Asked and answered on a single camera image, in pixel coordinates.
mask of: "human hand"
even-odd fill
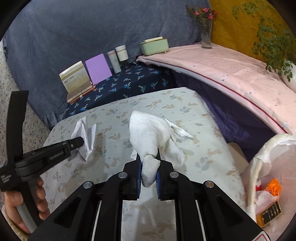
[[[42,187],[44,182],[41,177],[37,179],[36,195],[38,197],[37,208],[39,210],[39,217],[45,220],[49,215],[48,204],[45,199],[45,190]],[[17,208],[24,202],[20,192],[17,191],[6,191],[4,192],[4,203],[6,207],[6,214],[14,225],[26,234],[31,234],[24,221],[20,217]]]

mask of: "terrazzo floor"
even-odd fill
[[[12,91],[18,87],[8,69],[3,43],[0,42],[0,166],[6,161],[6,119],[8,103]],[[32,108],[27,104],[27,112],[23,124],[23,151],[24,153],[40,148],[48,137],[50,130],[38,118]],[[3,193],[0,192],[0,209],[3,205]]]

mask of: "sleeve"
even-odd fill
[[[13,222],[9,219],[9,217],[6,214],[6,208],[5,205],[2,207],[2,213],[3,216],[5,217],[6,221],[8,222],[9,226],[12,228],[12,230],[16,233],[16,235],[20,238],[21,241],[27,241],[29,236],[22,231],[20,231],[14,224]]]

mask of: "glass vase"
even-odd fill
[[[211,19],[199,19],[200,35],[202,37],[202,48],[211,49],[211,30],[212,30],[212,20]]]

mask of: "white sticker with red border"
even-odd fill
[[[270,241],[269,237],[267,236],[267,234],[262,231],[261,233],[259,233],[257,235],[256,238],[254,238],[252,241]]]

